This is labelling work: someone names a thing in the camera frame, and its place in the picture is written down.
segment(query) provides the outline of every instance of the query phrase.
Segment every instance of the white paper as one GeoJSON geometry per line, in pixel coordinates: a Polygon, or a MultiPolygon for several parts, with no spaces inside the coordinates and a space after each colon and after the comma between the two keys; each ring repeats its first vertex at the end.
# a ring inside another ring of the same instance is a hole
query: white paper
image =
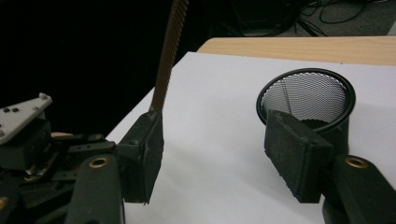
{"type": "MultiPolygon", "coordinates": [[[[256,113],[270,80],[308,67],[334,71],[352,84],[350,154],[374,163],[395,188],[396,66],[190,52],[172,72],[163,166],[150,204],[125,204],[127,223],[324,223],[321,203],[298,203],[266,157],[265,126],[256,113]]],[[[149,110],[151,97],[152,91],[107,140],[118,143],[149,110]]]]}

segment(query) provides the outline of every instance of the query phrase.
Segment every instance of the gray carpet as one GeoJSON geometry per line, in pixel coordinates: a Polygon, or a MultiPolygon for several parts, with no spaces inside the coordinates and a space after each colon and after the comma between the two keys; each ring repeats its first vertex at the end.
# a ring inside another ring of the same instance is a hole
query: gray carpet
{"type": "Polygon", "coordinates": [[[338,3],[325,7],[306,7],[302,12],[304,14],[301,15],[301,21],[303,25],[306,24],[311,28],[311,33],[307,32],[297,22],[277,36],[312,36],[312,34],[318,36],[392,35],[394,33],[391,28],[396,21],[396,1],[368,3],[361,0],[338,1],[338,3]]]}

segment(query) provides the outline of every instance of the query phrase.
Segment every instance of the pen holder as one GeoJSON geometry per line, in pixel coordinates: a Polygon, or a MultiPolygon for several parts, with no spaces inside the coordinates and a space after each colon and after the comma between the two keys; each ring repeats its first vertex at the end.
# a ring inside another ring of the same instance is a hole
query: pen holder
{"type": "Polygon", "coordinates": [[[333,145],[332,156],[348,154],[348,119],[355,91],[341,75],[319,68],[276,77],[260,92],[256,109],[266,125],[269,109],[293,115],[333,145]]]}

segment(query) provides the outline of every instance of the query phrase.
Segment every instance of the wooden table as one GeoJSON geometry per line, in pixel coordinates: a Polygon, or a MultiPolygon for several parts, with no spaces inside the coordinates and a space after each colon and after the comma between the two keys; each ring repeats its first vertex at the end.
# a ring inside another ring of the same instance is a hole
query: wooden table
{"type": "Polygon", "coordinates": [[[222,37],[197,52],[330,63],[396,65],[396,35],[347,37],[222,37]]]}

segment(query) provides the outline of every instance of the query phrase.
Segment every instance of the metal mesh basket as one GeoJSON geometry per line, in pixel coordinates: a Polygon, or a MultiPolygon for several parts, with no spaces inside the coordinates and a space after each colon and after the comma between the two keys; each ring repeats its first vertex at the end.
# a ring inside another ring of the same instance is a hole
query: metal mesh basket
{"type": "Polygon", "coordinates": [[[329,70],[304,68],[269,82],[260,92],[256,107],[264,124],[268,110],[273,109],[292,114],[316,133],[337,129],[347,137],[347,121],[354,104],[355,91],[344,77],[329,70]]]}

